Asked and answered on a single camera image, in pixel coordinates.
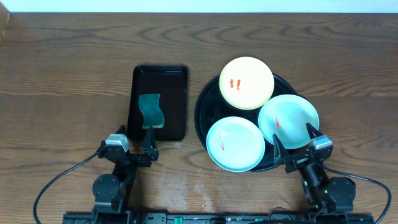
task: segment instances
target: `black cable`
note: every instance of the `black cable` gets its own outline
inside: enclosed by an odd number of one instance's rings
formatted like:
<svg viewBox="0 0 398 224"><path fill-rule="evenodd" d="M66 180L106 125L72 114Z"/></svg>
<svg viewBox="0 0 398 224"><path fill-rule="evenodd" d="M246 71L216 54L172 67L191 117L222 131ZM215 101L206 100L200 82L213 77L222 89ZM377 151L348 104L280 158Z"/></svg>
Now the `black cable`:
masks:
<svg viewBox="0 0 398 224"><path fill-rule="evenodd" d="M33 205L33 216L35 217L35 221L37 224L41 224L38 216L37 216L37 204L39 203L39 200L41 198L41 196L43 195L43 193L48 189L48 187L50 187L50 185L52 185L56 180L58 180L59 178L61 178L63 175L75 170L76 168L79 168L80 166L84 165L86 162L90 161L92 158L97 156L97 152L94 153L92 156L90 156L89 158L87 158L86 160L84 160L83 162L75 165L74 167L63 171L63 173L61 173L60 175L54 177L54 179L52 179L43 189L42 191L39 193L39 195L36 198L35 204Z"/></svg>
<svg viewBox="0 0 398 224"><path fill-rule="evenodd" d="M381 186L382 188L384 188L384 189L386 190L386 192L387 192L387 195L388 195L387 204L386 204L386 206L384 207L383 212L381 213L381 215L379 216L379 218L376 220L376 222L375 222L374 224L379 224L379 223L381 222L381 220L382 220L382 219L384 218L384 216L386 215L388 209L390 208L390 204L391 204L392 195L391 195L390 189L389 189L387 186L385 186L384 184L382 184L382 183L380 183L380 182L378 182L378 181L376 181L376 180L372 180L372 179L370 179L370 178L361 177L361 176L354 175L354 174L348 174L348 173L344 173L344 172L340 172L340 171L337 171L337 170L333 170L333 169L327 168L325 165L321 164L320 162L317 162L317 164L318 164L322 169L325 169L325 170L327 170L327 171L329 171L329 172L332 172L332 173L335 173L335 174L338 174L338 175L345 175L345 176L347 176L347 177L357 178L357 179L359 179L359 180L365 180L365 181L368 181L368 182L370 182L370 183L377 184L378 186Z"/></svg>
<svg viewBox="0 0 398 224"><path fill-rule="evenodd" d="M271 219L272 213L273 213L275 210L277 210L277 209L283 209L283 210L285 210L285 212L286 212L286 214L289 216L289 218L290 218L291 220L294 220L294 218L289 214L289 212L288 212L285 208L282 208L282 207L276 207L276 208L272 209L272 210L269 212L269 214L268 214L268 219L269 219L269 220Z"/></svg>

